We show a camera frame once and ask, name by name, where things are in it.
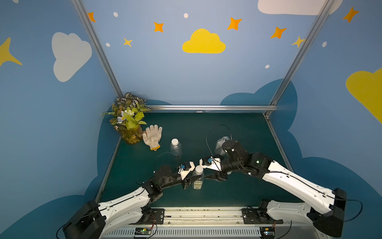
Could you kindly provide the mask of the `tall clear labelled bottle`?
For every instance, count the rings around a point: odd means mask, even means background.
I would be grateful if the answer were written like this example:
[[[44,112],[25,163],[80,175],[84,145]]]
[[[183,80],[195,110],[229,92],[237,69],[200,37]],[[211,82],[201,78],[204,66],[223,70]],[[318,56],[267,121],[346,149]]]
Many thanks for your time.
[[[202,180],[201,181],[196,181],[193,183],[193,188],[195,190],[200,190],[202,188],[202,185],[203,185],[203,180],[204,180],[204,173],[201,175],[202,176]]]

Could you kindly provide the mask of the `white bottle cap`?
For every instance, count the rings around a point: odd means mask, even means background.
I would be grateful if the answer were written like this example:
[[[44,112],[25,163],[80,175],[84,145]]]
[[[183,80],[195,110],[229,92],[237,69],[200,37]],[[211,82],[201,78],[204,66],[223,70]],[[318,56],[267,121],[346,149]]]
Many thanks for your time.
[[[203,173],[204,173],[204,169],[203,169],[203,167],[200,166],[200,165],[196,166],[196,168],[195,168],[195,174],[196,174],[196,175],[202,175]]]
[[[173,138],[173,139],[171,140],[171,144],[172,144],[173,146],[177,146],[177,145],[179,144],[179,140],[176,139],[176,138]]]

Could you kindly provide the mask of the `square clear plastic bottle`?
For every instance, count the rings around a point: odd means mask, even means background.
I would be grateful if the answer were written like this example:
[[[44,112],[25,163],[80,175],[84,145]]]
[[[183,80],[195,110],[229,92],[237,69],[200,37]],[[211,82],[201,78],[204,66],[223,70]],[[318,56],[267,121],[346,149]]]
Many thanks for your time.
[[[230,140],[230,137],[228,136],[224,136],[222,137],[221,139],[219,139],[217,142],[216,142],[216,146],[215,146],[215,154],[219,154],[219,155],[225,155],[226,152],[224,151],[224,149],[222,148],[222,145],[226,142],[226,141],[229,141]]]

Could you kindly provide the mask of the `round clear plastic bottle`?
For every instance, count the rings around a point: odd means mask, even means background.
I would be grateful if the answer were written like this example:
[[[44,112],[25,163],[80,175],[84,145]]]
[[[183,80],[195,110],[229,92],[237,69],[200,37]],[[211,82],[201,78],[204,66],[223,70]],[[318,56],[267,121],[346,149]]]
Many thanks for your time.
[[[180,159],[182,156],[182,145],[179,142],[177,146],[170,145],[170,150],[175,159]]]

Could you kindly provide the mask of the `left circuit board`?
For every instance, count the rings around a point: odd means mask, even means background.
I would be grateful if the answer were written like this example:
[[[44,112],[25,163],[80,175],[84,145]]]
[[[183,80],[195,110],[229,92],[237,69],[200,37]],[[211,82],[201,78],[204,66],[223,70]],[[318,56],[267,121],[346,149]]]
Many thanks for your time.
[[[153,229],[150,228],[135,228],[134,236],[135,237],[149,237],[153,233]]]

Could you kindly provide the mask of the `circuit board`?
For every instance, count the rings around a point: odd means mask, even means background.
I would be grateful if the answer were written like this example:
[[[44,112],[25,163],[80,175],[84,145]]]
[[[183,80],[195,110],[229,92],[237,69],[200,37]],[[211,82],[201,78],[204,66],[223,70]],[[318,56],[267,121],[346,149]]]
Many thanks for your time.
[[[274,239],[276,235],[275,229],[270,227],[261,227],[260,235],[260,239]]]
[[[153,229],[150,228],[135,228],[134,236],[135,237],[149,237],[153,233]]]

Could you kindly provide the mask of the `right circuit board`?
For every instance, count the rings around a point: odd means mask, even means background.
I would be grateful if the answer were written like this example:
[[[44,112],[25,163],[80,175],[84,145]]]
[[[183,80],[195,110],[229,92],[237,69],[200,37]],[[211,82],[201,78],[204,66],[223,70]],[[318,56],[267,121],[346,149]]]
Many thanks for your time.
[[[275,229],[270,227],[261,227],[260,235],[260,239],[274,239],[276,235]]]

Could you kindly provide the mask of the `artificial potted plant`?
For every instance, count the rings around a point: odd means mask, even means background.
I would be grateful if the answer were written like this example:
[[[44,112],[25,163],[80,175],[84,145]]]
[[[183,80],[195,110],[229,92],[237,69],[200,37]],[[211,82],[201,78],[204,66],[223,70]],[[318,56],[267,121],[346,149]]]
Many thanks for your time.
[[[142,141],[141,126],[147,124],[143,120],[144,114],[151,111],[146,102],[146,99],[128,92],[123,97],[117,98],[111,110],[102,115],[112,116],[109,120],[110,124],[126,143],[136,144]]]

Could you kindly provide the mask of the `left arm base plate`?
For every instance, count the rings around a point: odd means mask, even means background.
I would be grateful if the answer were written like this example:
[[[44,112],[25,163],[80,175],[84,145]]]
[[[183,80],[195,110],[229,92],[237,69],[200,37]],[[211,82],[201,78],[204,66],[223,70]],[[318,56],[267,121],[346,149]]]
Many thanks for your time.
[[[144,208],[142,209],[142,217],[134,225],[148,225],[155,223],[163,225],[165,218],[165,209],[163,208]]]

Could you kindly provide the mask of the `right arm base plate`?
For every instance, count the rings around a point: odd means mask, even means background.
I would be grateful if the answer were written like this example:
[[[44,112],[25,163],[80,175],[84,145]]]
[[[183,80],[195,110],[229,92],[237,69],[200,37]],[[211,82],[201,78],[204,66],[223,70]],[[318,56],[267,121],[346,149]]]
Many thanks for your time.
[[[241,209],[244,224],[283,224],[283,220],[272,219],[265,210],[247,207]]]

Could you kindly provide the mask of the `right side table rail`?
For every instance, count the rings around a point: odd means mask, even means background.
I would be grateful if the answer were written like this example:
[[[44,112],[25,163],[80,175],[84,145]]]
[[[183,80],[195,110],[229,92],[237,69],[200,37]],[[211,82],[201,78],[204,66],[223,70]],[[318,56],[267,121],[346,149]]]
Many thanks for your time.
[[[282,156],[282,158],[283,158],[283,161],[284,161],[284,163],[286,164],[287,169],[288,169],[289,171],[293,172],[293,168],[292,168],[292,166],[291,166],[291,164],[290,164],[290,162],[289,162],[289,160],[288,160],[288,158],[287,158],[287,155],[286,155],[286,153],[285,153],[285,151],[284,151],[284,149],[283,149],[283,147],[282,147],[282,144],[281,144],[281,142],[280,142],[280,140],[279,140],[279,138],[278,138],[278,136],[277,136],[277,134],[276,134],[276,131],[275,131],[275,129],[274,129],[274,127],[273,127],[271,121],[270,121],[269,118],[268,118],[267,113],[268,113],[268,112],[263,113],[263,116],[264,116],[264,118],[265,118],[265,120],[266,120],[266,123],[267,123],[267,125],[268,125],[268,127],[269,127],[269,129],[270,129],[270,132],[271,132],[271,134],[272,134],[274,140],[275,140],[275,143],[276,143],[276,145],[277,145],[277,147],[278,147],[278,150],[279,150],[279,152],[280,152],[280,154],[281,154],[281,156]]]

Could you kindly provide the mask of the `left side table rail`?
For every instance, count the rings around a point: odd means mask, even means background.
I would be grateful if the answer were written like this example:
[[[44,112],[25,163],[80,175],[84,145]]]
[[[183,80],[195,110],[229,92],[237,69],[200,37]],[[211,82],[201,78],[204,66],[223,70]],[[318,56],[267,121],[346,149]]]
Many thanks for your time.
[[[97,203],[99,203],[100,200],[101,200],[101,197],[102,197],[102,194],[103,194],[103,191],[104,191],[104,188],[105,188],[107,179],[108,179],[108,177],[109,177],[111,168],[112,168],[112,166],[113,166],[115,157],[116,157],[116,155],[117,155],[117,152],[118,152],[120,143],[121,143],[121,137],[119,137],[119,139],[118,139],[118,141],[117,141],[117,144],[116,144],[116,146],[115,146],[113,155],[112,155],[112,157],[111,157],[111,159],[110,159],[109,165],[108,165],[108,167],[107,167],[107,170],[106,170],[105,175],[104,175],[104,177],[103,177],[102,183],[101,183],[101,185],[100,185],[100,187],[99,187],[99,190],[98,190],[98,193],[97,193],[97,195],[96,195],[95,201],[96,201]]]

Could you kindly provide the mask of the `right aluminium frame post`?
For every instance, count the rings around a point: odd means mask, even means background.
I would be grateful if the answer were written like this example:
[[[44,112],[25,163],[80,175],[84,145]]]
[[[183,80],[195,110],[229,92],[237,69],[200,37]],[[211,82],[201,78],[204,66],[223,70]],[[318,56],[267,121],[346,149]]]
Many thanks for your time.
[[[305,41],[302,43],[302,46],[299,48],[290,68],[288,69],[286,75],[282,79],[280,85],[278,86],[274,96],[272,97],[269,106],[275,108],[281,99],[283,93],[291,82],[293,76],[297,72],[299,66],[301,65],[304,57],[308,53],[311,45],[319,34],[320,30],[324,26],[327,18],[330,15],[330,11],[334,5],[334,0],[325,1],[321,10],[319,11],[316,19],[314,20],[311,28],[309,29]]]

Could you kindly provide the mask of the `aluminium frame post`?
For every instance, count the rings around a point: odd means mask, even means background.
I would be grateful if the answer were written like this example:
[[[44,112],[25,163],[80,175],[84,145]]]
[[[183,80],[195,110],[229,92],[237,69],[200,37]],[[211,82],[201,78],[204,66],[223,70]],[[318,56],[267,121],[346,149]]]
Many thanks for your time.
[[[79,17],[79,19],[82,22],[82,25],[91,41],[91,44],[104,68],[104,71],[106,75],[109,78],[109,81],[114,89],[114,92],[117,97],[122,97],[123,93],[121,90],[121,87],[118,83],[118,80],[115,76],[115,73],[112,70],[112,67],[107,59],[107,56],[105,54],[104,49],[102,48],[101,42],[97,36],[97,33],[95,31],[95,28],[93,27],[92,21],[90,20],[90,17],[88,15],[88,12],[86,10],[86,7],[81,0],[71,0],[71,3]]]
[[[304,57],[308,53],[311,45],[319,34],[320,30],[324,26],[327,18],[330,15],[330,11],[334,5],[334,0],[325,1],[321,10],[319,11],[316,19],[314,20],[311,28],[309,29],[305,41],[302,43],[302,46],[299,48],[290,68],[288,69],[286,75],[282,79],[280,85],[278,86],[274,96],[272,97],[269,106],[275,108],[281,99],[283,93],[291,82],[293,76],[297,72],[299,66],[301,65]]]

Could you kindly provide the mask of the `left aluminium frame post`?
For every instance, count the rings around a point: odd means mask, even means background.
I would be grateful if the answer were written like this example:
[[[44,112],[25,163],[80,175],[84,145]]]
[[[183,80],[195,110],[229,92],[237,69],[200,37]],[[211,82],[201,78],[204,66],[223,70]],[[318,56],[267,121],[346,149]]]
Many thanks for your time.
[[[115,76],[115,73],[112,70],[112,67],[107,59],[107,56],[105,54],[104,49],[102,48],[101,42],[97,36],[97,33],[95,31],[95,28],[93,27],[92,21],[90,20],[90,17],[88,15],[88,12],[86,10],[86,7],[81,0],[71,0],[71,3],[79,17],[79,19],[82,22],[82,25],[91,41],[91,44],[104,68],[104,71],[106,75],[109,78],[109,81],[114,89],[114,92],[117,97],[122,97],[123,93],[121,90],[121,87],[118,83],[118,80]]]

